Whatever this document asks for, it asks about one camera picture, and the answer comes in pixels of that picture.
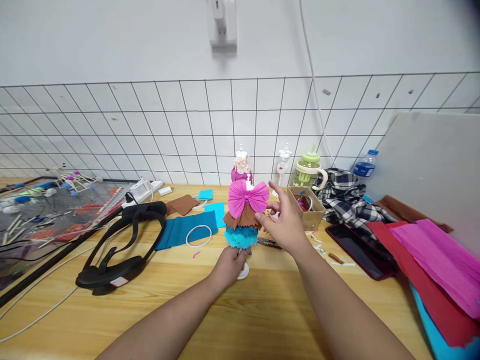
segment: phone case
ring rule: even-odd
[[[365,241],[363,241],[356,233],[354,233],[348,226],[344,225],[344,224],[334,224],[334,225],[330,225],[329,227],[325,228],[325,232],[330,235],[330,237],[337,243],[338,246],[340,246],[343,251],[345,251],[348,256],[350,256],[353,261],[355,261],[355,263],[361,267],[361,269],[369,276],[371,277],[373,280],[376,280],[376,281],[380,281],[380,280],[383,280],[383,279],[387,279],[387,278],[392,278],[395,276],[395,274],[397,273],[397,271],[395,270],[396,268],[396,265],[395,263],[391,263],[392,267],[394,268],[394,270],[392,270],[391,272],[388,272],[388,273],[385,273],[383,276],[380,276],[380,277],[377,277],[375,275],[373,275],[368,268],[366,268],[362,263],[360,262],[357,262],[357,259],[350,253],[350,251],[348,251],[348,249],[344,248],[342,246],[342,244],[340,244],[339,242],[337,242],[337,239],[335,238],[335,236],[332,234],[332,232],[329,230],[330,228],[333,228],[333,227],[337,227],[337,226],[344,226],[345,228],[348,229],[348,231],[350,231],[353,235],[353,237],[355,237],[356,239],[358,239],[359,241],[361,241],[363,244],[365,244],[366,246],[368,246],[374,253],[378,254],[380,257],[382,257],[383,259],[385,259],[385,261],[387,263],[390,263],[390,261],[388,259],[386,259],[379,251],[377,251],[377,249],[375,249],[374,247],[370,246],[368,243],[366,243]]]

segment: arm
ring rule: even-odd
[[[209,276],[149,313],[97,359],[176,359],[210,305],[235,282],[247,254],[225,248]]]
[[[315,251],[287,194],[278,185],[269,185],[278,193],[280,203],[270,202],[268,207],[272,215],[280,213],[279,220],[273,222],[259,213],[255,216],[295,260],[333,356],[342,360],[413,359],[400,340]]]

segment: pink paper bow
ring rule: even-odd
[[[248,203],[253,211],[263,213],[267,209],[269,198],[269,188],[263,181],[253,190],[248,191],[245,180],[237,180],[231,183],[228,191],[228,211],[230,211],[231,216],[238,219],[242,215],[245,203]]]

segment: wire grid panel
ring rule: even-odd
[[[90,176],[228,185],[235,151],[255,182],[279,181],[313,148],[321,166],[351,169],[398,112],[480,113],[480,73],[76,83],[0,87],[0,176]],[[287,185],[290,176],[281,179]]]

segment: cardboard box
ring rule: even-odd
[[[319,228],[322,218],[325,216],[325,208],[320,200],[315,196],[312,189],[307,186],[289,186],[286,191],[294,211],[301,220],[301,225],[305,231],[316,231]],[[303,211],[295,196],[308,196],[313,201],[310,211]]]

